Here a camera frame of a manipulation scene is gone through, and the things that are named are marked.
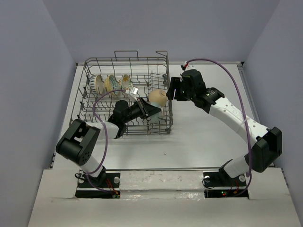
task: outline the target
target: gray wall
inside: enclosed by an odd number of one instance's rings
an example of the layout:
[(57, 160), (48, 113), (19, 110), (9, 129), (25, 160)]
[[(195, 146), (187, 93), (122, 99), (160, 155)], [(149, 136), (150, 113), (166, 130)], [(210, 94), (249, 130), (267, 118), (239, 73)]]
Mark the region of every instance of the gray wall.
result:
[(25, 227), (75, 64), (41, 0), (2, 0), (0, 31), (0, 226)]
[(283, 133), (285, 171), (303, 224), (303, 1), (281, 0), (244, 69), (260, 120)]
[(243, 61), (279, 0), (44, 0), (76, 62), (139, 50)]

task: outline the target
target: wire dish rack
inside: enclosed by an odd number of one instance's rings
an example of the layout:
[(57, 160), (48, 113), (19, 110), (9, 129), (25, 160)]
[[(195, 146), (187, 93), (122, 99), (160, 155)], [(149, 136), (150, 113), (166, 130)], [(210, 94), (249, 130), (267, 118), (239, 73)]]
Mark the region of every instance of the wire dish rack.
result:
[[(111, 74), (117, 81), (124, 74), (129, 75), (133, 85), (138, 88), (138, 96), (147, 102), (149, 101), (148, 94), (151, 91), (162, 89), (167, 92), (169, 86), (168, 53), (167, 51), (156, 51), (156, 53), (157, 56), (139, 57), (137, 51), (115, 51), (114, 57), (87, 59), (84, 62), (70, 124), (75, 117), (86, 122), (99, 122), (93, 114), (92, 107), (106, 91), (104, 89), (101, 95), (91, 91), (89, 80), (94, 75), (101, 75), (103, 81)], [(119, 92), (117, 95), (112, 93), (96, 104), (96, 114), (102, 120), (107, 121), (119, 100), (127, 101), (129, 106), (133, 104), (125, 93)], [(152, 123), (150, 118), (135, 119), (127, 124), (125, 135), (169, 134), (173, 123), (172, 115), (171, 101), (167, 101), (162, 108), (158, 123)]]

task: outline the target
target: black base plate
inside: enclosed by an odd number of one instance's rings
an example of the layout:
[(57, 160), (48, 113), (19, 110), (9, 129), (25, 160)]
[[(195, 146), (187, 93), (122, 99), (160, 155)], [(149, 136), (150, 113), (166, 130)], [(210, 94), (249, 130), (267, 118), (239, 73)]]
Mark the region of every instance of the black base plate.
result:
[(240, 197), (249, 197), (248, 191), (246, 190), (245, 192), (243, 192), (241, 195), (237, 195), (239, 194), (242, 190), (238, 190), (238, 192), (236, 194), (234, 194), (235, 190), (205, 190), (204, 191), (204, 197), (205, 198), (225, 198), (225, 197), (235, 197), (235, 198), (240, 198)]
[[(108, 192), (98, 191), (97, 189), (95, 189), (94, 187), (92, 187), (90, 185), (90, 183), (87, 181), (86, 175), (82, 175), (81, 177), (83, 177), (85, 179), (85, 181), (78, 180), (77, 190), (76, 190), (76, 193), (75, 193), (76, 198), (89, 198), (89, 199), (94, 199), (94, 198), (99, 198), (99, 199), (120, 198), (120, 191), (117, 190), (120, 187), (120, 183), (114, 183), (114, 178), (116, 176), (120, 178), (120, 173), (106, 172), (105, 180), (108, 179), (111, 182), (113, 188), (116, 189), (119, 196), (117, 196), (117, 194), (112, 195), (109, 190), (108, 190)], [(108, 185), (104, 181), (99, 187), (101, 189), (103, 189), (103, 188), (107, 189)]]
[(240, 181), (239, 176), (237, 176), (236, 178), (231, 178), (229, 181), (226, 180), (224, 183), (222, 181), (219, 181), (219, 180), (216, 180), (218, 179), (218, 174), (219, 172), (203, 172), (203, 176), (204, 178), (206, 176), (209, 176), (209, 179), (210, 179), (210, 182), (206, 182), (206, 181), (203, 181), (204, 183), (204, 186), (206, 188), (213, 188), (213, 187), (231, 187), (232, 185), (235, 187), (236, 186), (236, 180), (237, 180), (237, 183), (239, 185), (239, 187), (245, 187), (246, 186), (246, 182), (242, 182)]

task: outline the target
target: cable connector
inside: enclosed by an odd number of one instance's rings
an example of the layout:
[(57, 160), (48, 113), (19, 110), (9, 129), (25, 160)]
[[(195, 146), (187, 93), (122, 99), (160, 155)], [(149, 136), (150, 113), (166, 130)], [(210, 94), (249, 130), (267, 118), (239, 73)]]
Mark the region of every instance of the cable connector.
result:
[(137, 102), (137, 93), (138, 93), (138, 88), (136, 87), (132, 87), (131, 90), (126, 90), (125, 93), (128, 94), (128, 98), (134, 103), (134, 102)]
[(186, 70), (193, 70), (195, 69), (194, 65), (189, 65), (187, 62), (185, 62), (183, 65), (181, 65), (181, 69), (183, 71), (186, 71)]
[(186, 66), (187, 66), (187, 62), (184, 62), (184, 64), (183, 64), (183, 65), (181, 65), (181, 69), (182, 69), (183, 71), (185, 71)]

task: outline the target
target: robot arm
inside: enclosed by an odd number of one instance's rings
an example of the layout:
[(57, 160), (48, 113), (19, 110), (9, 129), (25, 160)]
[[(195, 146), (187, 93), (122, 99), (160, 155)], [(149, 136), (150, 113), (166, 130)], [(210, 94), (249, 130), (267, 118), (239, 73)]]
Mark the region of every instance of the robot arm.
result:
[(107, 122), (90, 123), (80, 119), (73, 121), (59, 140), (57, 153), (74, 162), (84, 172), (91, 173), (90, 176), (94, 177), (96, 182), (102, 182), (105, 178), (105, 168), (95, 171), (99, 162), (92, 156), (92, 152), (97, 139), (105, 138), (103, 124), (106, 126), (108, 138), (117, 139), (125, 133), (127, 122), (138, 117), (145, 119), (161, 111), (142, 98), (133, 98), (132, 101), (134, 104), (130, 107), (126, 101), (118, 101)]
[[(199, 71), (190, 68), (180, 78), (172, 77), (167, 92), (169, 100), (192, 101), (195, 106), (218, 118), (247, 142), (242, 112), (237, 109), (218, 89), (206, 88)], [(282, 153), (282, 133), (274, 127), (269, 129), (246, 116), (250, 131), (252, 169), (263, 172)], [(249, 169), (249, 156), (238, 157), (225, 163), (219, 169), (220, 180), (229, 180)]]

